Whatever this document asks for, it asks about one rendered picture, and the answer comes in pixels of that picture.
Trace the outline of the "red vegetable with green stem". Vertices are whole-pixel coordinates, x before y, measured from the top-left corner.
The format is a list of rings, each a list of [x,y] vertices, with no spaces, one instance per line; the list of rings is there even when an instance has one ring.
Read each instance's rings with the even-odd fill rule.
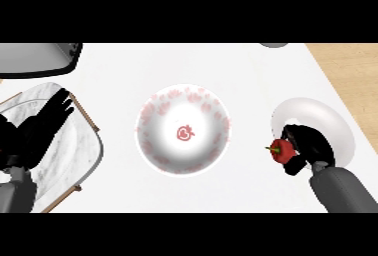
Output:
[[[291,142],[285,139],[275,139],[272,145],[267,147],[273,160],[287,164],[291,158],[297,155]]]

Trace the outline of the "white bowl with pink print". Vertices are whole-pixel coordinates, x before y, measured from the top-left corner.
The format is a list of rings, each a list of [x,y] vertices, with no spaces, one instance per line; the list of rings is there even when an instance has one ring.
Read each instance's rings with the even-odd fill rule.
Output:
[[[155,92],[136,119],[136,146],[168,176],[195,176],[220,161],[230,143],[230,116],[214,92],[177,84]]]

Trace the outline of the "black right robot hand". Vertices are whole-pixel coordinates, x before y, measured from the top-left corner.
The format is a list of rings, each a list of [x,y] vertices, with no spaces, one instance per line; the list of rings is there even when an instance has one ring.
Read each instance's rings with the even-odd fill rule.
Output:
[[[335,166],[335,156],[331,144],[322,133],[304,125],[287,125],[282,130],[282,139],[294,146],[298,155],[284,164],[285,173],[295,176],[307,164],[325,162],[329,167]]]

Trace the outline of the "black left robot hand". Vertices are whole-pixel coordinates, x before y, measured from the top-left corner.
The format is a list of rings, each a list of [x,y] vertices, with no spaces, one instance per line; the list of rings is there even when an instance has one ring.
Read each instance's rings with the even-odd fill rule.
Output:
[[[0,170],[9,167],[33,169],[47,152],[55,135],[74,112],[69,91],[61,88],[40,112],[15,126],[0,114]]]

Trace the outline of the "marble tray with wooden frame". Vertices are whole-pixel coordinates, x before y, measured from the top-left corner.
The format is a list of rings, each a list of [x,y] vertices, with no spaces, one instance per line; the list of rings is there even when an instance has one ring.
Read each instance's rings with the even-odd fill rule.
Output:
[[[59,89],[56,83],[40,84],[0,104],[0,114],[15,126],[38,113]],[[95,171],[103,156],[99,128],[75,96],[69,97],[74,112],[55,135],[41,162],[31,170],[33,181],[37,183],[33,213],[49,212],[55,208]]]

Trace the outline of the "plain white plate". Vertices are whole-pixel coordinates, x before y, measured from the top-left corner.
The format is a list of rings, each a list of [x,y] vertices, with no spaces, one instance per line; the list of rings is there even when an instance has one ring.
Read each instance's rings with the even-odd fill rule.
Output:
[[[278,105],[272,114],[275,138],[281,137],[287,124],[309,126],[322,133],[334,150],[335,164],[346,167],[354,157],[356,142],[350,126],[338,112],[312,98],[291,98]]]

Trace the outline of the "grey appliance with black rim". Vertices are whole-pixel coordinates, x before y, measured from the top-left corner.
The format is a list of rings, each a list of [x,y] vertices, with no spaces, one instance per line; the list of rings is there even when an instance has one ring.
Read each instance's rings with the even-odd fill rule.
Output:
[[[0,43],[0,78],[30,79],[68,74],[81,43]]]

